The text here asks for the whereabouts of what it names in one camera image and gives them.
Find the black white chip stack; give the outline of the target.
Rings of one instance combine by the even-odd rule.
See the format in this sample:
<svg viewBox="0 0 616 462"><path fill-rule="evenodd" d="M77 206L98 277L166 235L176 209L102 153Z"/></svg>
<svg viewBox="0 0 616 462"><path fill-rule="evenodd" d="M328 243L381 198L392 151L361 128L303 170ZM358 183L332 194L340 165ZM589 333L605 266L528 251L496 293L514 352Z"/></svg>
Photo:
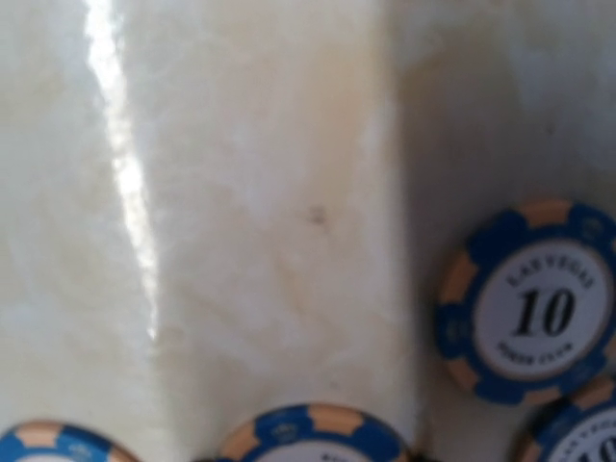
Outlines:
<svg viewBox="0 0 616 462"><path fill-rule="evenodd" d="M541 411L515 461L613 461L615 378L594 379Z"/></svg>

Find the single black white chip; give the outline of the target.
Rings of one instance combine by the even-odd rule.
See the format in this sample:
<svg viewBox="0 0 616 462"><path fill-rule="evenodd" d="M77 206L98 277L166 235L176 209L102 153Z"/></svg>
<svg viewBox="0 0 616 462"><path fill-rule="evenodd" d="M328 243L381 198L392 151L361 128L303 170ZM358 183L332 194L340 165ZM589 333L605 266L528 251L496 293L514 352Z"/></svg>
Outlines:
<svg viewBox="0 0 616 462"><path fill-rule="evenodd" d="M566 199L507 208L453 259L435 307L453 380L497 404L556 400L615 355L615 220Z"/></svg>

